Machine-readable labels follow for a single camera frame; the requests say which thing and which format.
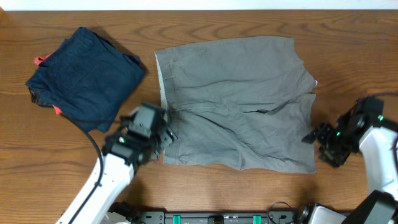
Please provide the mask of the grey shorts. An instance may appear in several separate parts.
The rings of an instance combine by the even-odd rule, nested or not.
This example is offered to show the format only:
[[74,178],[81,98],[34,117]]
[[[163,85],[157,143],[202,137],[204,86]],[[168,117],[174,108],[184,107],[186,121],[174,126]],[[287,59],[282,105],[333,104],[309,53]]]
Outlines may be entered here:
[[166,164],[312,174],[317,85],[289,37],[181,45],[155,53],[162,106],[177,140]]

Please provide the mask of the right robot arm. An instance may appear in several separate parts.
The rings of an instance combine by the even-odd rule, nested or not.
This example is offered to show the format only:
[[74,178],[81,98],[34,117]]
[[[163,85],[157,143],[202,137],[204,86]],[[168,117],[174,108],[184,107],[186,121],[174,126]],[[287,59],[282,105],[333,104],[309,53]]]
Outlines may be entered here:
[[302,142],[318,142],[319,158],[342,166],[352,153],[364,158],[369,195],[349,213],[316,203],[306,208],[299,223],[397,223],[397,123],[383,115],[380,95],[360,98],[337,125],[322,123]]

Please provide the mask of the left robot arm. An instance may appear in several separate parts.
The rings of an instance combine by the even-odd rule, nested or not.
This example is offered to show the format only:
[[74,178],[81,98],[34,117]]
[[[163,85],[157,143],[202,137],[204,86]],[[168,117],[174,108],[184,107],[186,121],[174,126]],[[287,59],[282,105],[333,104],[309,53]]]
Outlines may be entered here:
[[169,125],[169,112],[150,103],[120,117],[117,124],[102,147],[93,145],[98,156],[96,164],[59,223],[133,222],[129,205],[116,199],[140,166],[158,157],[177,137]]

